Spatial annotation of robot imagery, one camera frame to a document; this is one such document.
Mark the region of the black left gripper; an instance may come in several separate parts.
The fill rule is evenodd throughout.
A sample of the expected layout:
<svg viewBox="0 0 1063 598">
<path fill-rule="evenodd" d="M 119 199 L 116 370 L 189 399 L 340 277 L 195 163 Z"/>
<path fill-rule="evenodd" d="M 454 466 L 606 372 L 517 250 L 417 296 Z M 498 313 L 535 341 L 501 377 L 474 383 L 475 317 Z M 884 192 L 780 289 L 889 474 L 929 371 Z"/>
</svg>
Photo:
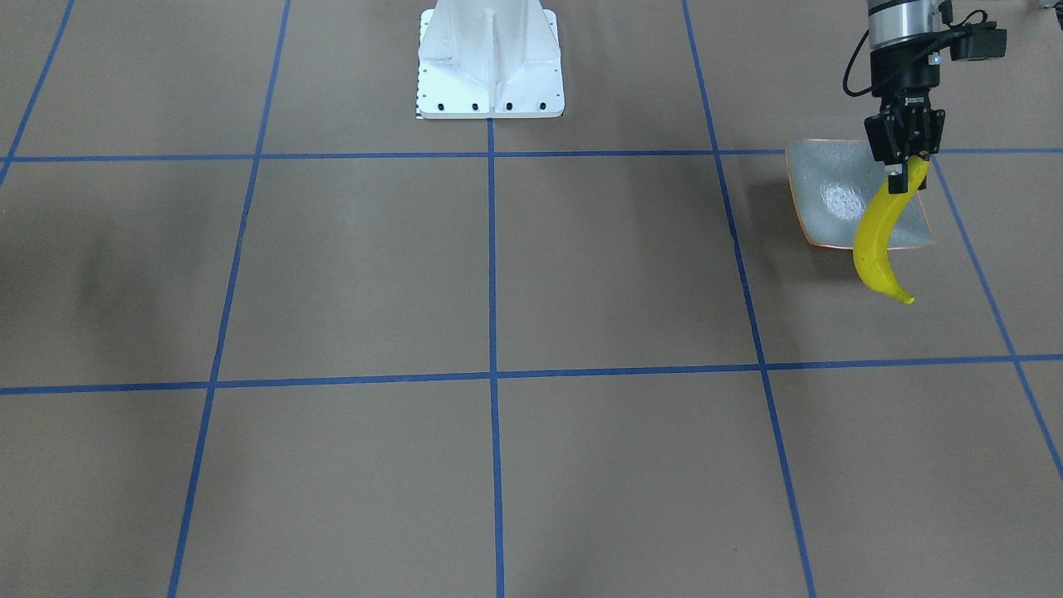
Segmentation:
<svg viewBox="0 0 1063 598">
<path fill-rule="evenodd" d="M 940 64 L 931 61 L 937 50 L 930 42 L 904 42 L 870 53 L 870 93 L 880 107 L 864 126 L 874 160 L 888 165 L 889 194 L 908 192 L 910 156 L 940 151 L 945 112 L 929 97 L 940 84 Z"/>
</svg>

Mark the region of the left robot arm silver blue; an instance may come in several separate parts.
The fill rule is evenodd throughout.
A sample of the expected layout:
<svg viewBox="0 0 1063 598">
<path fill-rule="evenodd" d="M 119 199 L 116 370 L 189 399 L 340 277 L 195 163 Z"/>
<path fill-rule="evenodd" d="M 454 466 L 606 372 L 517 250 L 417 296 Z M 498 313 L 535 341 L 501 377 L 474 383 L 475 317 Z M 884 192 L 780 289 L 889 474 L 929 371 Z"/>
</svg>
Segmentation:
<svg viewBox="0 0 1063 598">
<path fill-rule="evenodd" d="M 867 3 L 870 93 L 879 110 L 863 126 L 890 194 L 923 187 L 909 181 L 908 160 L 940 149 L 945 113 L 930 101 L 940 84 L 940 52 L 949 42 L 940 17 L 938 1 Z"/>
</svg>

